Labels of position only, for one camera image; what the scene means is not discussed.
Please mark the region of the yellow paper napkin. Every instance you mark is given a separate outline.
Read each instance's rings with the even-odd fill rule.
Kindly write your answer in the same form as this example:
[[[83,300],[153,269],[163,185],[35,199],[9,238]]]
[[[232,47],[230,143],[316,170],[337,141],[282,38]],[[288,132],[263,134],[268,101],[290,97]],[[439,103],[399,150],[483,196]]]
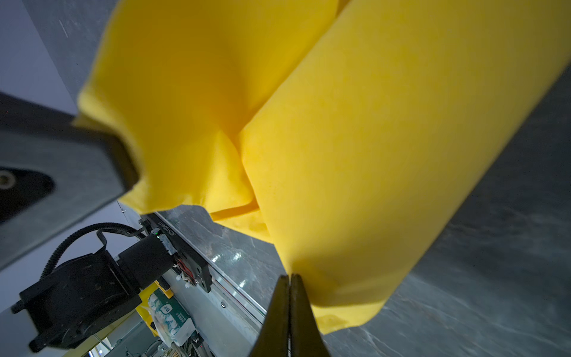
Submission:
[[[140,214],[273,244],[319,330],[383,307],[570,62],[568,1],[120,1],[77,125]]]

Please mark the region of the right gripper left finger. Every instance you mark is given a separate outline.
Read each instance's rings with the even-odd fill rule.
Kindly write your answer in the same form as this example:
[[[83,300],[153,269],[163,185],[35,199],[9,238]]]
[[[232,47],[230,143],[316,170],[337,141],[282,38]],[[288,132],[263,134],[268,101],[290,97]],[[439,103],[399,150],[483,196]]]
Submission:
[[[271,303],[250,357],[287,357],[289,335],[289,276],[277,280]]]

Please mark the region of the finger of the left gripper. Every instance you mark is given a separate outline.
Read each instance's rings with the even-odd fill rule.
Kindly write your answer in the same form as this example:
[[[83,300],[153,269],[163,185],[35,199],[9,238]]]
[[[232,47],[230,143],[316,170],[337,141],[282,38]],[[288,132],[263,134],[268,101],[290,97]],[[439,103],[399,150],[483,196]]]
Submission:
[[[123,196],[139,175],[121,140],[1,94],[1,267]]]

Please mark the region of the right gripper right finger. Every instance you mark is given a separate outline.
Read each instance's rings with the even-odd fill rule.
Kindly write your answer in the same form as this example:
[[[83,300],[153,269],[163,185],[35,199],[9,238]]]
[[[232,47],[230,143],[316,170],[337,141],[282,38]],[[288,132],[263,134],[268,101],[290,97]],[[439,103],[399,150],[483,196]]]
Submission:
[[[291,276],[289,335],[293,357],[330,357],[300,275]]]

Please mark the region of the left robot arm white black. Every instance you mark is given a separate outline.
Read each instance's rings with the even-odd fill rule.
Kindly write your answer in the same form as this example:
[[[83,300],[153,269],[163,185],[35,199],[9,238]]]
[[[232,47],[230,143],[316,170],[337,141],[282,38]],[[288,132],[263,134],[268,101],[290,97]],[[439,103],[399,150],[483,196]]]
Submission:
[[[138,181],[114,135],[72,116],[1,95],[1,266],[113,202]],[[37,335],[18,353],[69,350],[132,312],[141,292],[174,270],[209,290],[207,262],[153,214],[139,228],[98,223],[65,239],[12,306]]]

